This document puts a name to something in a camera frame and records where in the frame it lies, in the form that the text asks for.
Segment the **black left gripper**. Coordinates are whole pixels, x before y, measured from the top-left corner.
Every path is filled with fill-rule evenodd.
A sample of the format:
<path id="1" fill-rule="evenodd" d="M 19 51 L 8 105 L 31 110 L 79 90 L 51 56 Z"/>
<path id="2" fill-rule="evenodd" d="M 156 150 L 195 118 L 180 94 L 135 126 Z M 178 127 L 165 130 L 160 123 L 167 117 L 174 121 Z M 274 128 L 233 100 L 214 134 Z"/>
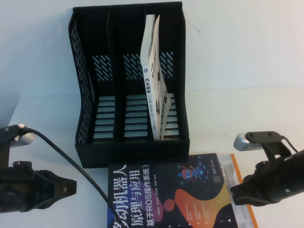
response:
<path id="1" fill-rule="evenodd" d="M 12 167 L 0 169 L 0 211 L 28 212 L 47 209 L 53 203 L 76 194 L 77 182 L 59 180 L 55 192 L 55 174 L 47 170 L 35 171 L 29 161 L 14 162 Z"/>

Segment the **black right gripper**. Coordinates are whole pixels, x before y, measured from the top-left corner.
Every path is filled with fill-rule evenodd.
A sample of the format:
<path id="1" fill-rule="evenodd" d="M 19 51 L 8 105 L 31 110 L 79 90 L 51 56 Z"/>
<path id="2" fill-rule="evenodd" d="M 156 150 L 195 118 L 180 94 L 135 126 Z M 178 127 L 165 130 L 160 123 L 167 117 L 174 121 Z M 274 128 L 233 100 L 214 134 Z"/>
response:
<path id="1" fill-rule="evenodd" d="M 265 206 L 266 203 L 278 203 L 288 196 L 279 166 L 268 161 L 259 162 L 253 174 L 246 176 L 241 184 L 230 190 L 235 205 Z"/>

